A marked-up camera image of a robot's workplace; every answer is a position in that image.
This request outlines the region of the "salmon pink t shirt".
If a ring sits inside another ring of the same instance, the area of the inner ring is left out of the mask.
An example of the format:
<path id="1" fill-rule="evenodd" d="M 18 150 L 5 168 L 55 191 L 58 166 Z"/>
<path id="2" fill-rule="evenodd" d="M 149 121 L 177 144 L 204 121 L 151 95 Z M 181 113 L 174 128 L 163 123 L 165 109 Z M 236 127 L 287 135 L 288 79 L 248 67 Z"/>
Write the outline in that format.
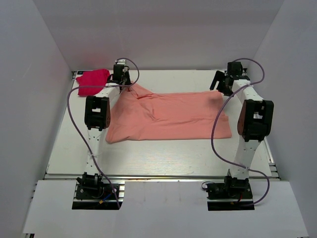
<path id="1" fill-rule="evenodd" d="M 135 84 L 112 107 L 106 142 L 209 139 L 213 126 L 215 139 L 230 138 L 222 104 L 217 91 L 159 94 Z"/>

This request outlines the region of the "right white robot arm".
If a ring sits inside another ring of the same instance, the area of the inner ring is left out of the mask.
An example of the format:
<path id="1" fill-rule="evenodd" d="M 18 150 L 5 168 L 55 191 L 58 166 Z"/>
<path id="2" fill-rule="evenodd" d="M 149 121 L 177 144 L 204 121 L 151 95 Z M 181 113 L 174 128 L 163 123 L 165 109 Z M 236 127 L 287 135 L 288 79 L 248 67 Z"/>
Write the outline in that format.
<path id="1" fill-rule="evenodd" d="M 262 77 L 259 81 L 250 80 L 242 66 L 241 61 L 243 60 L 251 61 L 260 67 Z M 218 70 L 210 86 L 210 90 L 215 89 L 227 97 L 218 111 L 211 129 L 211 148 L 219 159 L 231 165 L 227 175 L 232 179 L 245 181 L 249 178 L 249 172 L 266 176 L 263 172 L 250 169 L 255 152 L 261 142 L 270 134 L 272 125 L 274 103 L 263 99 L 254 89 L 254 85 L 263 82 L 264 77 L 265 71 L 260 63 L 249 58 L 239 58 L 227 64 L 226 72 Z M 234 97 L 240 100 L 242 109 L 237 122 L 238 149 L 234 161 L 231 162 L 216 152 L 214 136 L 221 113 Z"/>

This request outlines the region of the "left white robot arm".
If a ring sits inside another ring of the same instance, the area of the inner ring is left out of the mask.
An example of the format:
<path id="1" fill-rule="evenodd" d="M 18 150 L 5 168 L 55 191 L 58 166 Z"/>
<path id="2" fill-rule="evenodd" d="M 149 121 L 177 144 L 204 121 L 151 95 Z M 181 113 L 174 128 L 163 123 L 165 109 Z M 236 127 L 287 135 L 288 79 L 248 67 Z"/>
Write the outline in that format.
<path id="1" fill-rule="evenodd" d="M 120 59 L 113 65 L 113 73 L 98 69 L 84 72 L 82 77 L 77 79 L 80 86 L 88 86 L 80 89 L 78 95 L 86 97 L 84 123 L 91 150 L 88 151 L 84 172 L 89 177 L 100 175 L 94 162 L 102 157 L 106 129 L 110 125 L 110 109 L 118 100 L 122 86 L 131 83 L 128 70 L 129 66 L 125 60 Z"/>

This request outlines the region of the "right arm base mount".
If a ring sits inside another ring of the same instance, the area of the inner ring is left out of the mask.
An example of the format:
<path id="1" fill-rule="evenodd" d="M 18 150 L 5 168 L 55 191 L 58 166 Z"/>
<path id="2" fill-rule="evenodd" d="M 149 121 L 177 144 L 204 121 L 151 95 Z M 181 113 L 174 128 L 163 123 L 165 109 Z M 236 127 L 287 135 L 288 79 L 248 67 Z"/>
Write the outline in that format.
<path id="1" fill-rule="evenodd" d="M 249 180 L 226 176 L 224 182 L 206 181 L 202 190 L 207 193 L 209 211 L 254 210 L 253 194 Z"/>

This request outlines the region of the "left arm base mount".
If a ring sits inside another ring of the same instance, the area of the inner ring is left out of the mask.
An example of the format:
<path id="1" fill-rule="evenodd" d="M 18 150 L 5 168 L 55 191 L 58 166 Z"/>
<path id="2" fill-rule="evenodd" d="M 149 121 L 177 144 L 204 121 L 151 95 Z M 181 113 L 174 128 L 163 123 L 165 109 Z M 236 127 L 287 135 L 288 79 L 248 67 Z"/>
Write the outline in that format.
<path id="1" fill-rule="evenodd" d="M 77 184 L 72 210 L 119 210 L 119 207 L 110 184 L 103 183 L 96 189 Z"/>

